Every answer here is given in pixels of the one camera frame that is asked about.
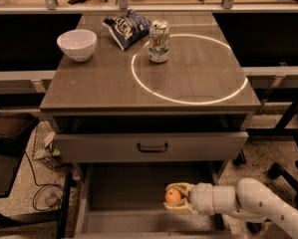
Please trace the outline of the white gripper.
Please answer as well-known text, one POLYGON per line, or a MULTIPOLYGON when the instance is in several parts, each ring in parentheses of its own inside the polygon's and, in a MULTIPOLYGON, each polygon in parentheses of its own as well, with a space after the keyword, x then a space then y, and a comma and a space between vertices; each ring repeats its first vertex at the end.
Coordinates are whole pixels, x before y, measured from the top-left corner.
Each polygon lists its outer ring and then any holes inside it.
POLYGON ((234 186, 218 186, 210 183, 196 185, 177 182, 169 184, 165 190, 176 189, 182 197, 176 203, 163 205, 172 214, 197 214, 214 215, 227 214, 233 216, 238 213, 238 201, 234 186))

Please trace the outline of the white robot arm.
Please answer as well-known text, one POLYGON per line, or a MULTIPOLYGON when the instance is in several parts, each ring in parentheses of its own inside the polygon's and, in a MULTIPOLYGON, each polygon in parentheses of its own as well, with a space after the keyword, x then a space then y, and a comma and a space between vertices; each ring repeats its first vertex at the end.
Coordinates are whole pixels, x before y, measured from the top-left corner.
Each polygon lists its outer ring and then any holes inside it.
POLYGON ((298 239, 298 210, 253 178, 242 178, 235 186, 171 183, 165 188, 163 205, 179 214, 225 214, 253 223, 269 219, 298 239))

